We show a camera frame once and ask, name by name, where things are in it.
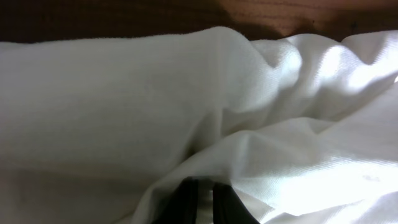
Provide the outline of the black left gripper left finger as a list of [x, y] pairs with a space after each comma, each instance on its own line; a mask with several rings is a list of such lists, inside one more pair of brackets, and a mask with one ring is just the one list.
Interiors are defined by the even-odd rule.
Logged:
[[152, 224], [196, 224], [199, 181], [184, 179]]

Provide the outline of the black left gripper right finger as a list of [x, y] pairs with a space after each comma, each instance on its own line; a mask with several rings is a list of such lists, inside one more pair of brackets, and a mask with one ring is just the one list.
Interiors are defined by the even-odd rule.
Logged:
[[212, 192], [214, 224], [259, 224], [232, 186], [216, 182]]

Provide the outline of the white printed t-shirt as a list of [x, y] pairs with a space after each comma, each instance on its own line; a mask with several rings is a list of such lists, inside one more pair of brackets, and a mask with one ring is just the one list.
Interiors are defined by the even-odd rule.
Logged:
[[260, 223], [396, 223], [397, 32], [1, 43], [2, 223], [150, 223], [187, 177]]

